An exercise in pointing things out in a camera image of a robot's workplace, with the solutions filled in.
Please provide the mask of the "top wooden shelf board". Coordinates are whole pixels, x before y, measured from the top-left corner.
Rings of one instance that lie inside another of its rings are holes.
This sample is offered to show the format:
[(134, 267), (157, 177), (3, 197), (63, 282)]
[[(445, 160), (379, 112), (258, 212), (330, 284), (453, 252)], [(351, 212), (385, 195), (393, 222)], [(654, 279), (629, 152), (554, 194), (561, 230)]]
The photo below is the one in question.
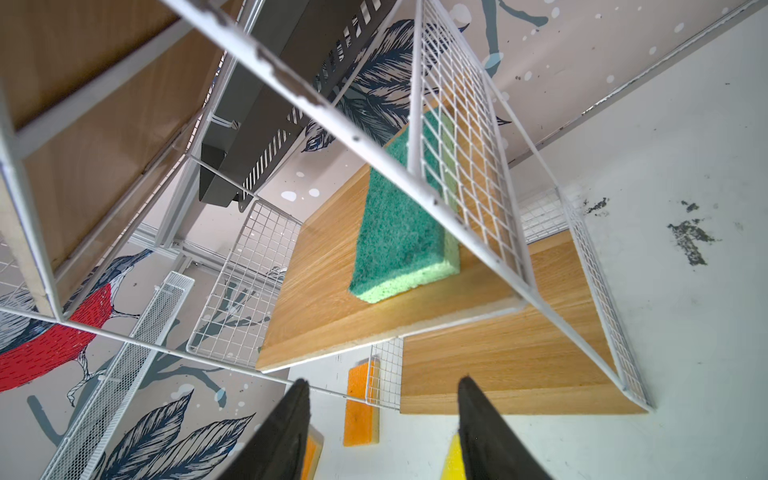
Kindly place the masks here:
[(60, 308), (173, 169), (221, 49), (159, 1), (1, 5), (1, 237)]

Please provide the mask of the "middle wooden shelf board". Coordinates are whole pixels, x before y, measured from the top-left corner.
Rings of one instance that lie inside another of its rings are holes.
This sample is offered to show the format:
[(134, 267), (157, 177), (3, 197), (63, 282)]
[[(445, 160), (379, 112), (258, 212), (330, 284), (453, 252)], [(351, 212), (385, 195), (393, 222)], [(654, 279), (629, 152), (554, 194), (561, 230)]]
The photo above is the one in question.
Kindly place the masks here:
[[(528, 278), (503, 175), (495, 118), (484, 104), (430, 104), (456, 125), (458, 214), (511, 269)], [(474, 251), (460, 247), (460, 273), (369, 304), (349, 292), (370, 168), (362, 167), (304, 224), (256, 362), (269, 372), (395, 337), (417, 335), (522, 309), (524, 299)]]

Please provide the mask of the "dark green sponge front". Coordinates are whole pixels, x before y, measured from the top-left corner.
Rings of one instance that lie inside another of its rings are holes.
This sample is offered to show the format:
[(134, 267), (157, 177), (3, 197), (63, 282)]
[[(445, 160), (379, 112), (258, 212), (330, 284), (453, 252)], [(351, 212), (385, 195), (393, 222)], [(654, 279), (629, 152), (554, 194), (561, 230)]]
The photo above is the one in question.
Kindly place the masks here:
[(349, 292), (375, 304), (459, 273), (458, 241), (371, 169)]

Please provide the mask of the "yellow sponge upper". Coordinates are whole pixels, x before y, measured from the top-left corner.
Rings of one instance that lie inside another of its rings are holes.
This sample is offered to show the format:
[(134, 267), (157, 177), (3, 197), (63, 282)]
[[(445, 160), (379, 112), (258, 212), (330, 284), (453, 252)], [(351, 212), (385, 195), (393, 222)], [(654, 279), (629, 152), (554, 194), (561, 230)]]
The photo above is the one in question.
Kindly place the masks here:
[(466, 480), (462, 447), (458, 433), (456, 433), (451, 439), (440, 479)]

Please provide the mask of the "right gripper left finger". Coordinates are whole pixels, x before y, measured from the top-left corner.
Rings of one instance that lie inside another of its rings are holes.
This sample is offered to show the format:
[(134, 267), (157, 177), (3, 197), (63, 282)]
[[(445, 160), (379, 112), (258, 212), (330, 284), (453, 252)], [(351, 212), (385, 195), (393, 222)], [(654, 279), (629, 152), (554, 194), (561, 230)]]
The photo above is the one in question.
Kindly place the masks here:
[(300, 479), (310, 424), (310, 385), (296, 380), (219, 479)]

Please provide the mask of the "orange sponge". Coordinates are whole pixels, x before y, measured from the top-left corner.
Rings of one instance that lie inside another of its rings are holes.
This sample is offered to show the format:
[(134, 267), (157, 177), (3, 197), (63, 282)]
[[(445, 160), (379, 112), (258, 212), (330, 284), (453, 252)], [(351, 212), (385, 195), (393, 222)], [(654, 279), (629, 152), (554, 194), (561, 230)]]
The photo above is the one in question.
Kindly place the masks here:
[(371, 359), (348, 372), (343, 446), (358, 447), (378, 444), (380, 439), (380, 409), (375, 402), (379, 395), (379, 361)]
[(301, 480), (313, 480), (324, 445), (323, 435), (312, 425), (309, 425)]

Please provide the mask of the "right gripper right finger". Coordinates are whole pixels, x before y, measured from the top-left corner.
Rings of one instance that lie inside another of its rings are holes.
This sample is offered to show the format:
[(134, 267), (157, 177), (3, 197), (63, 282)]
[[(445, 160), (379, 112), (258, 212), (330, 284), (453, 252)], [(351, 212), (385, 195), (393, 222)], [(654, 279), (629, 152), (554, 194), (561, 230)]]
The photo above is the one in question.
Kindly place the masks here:
[(458, 407), (467, 479), (551, 479), (470, 376), (459, 381)]

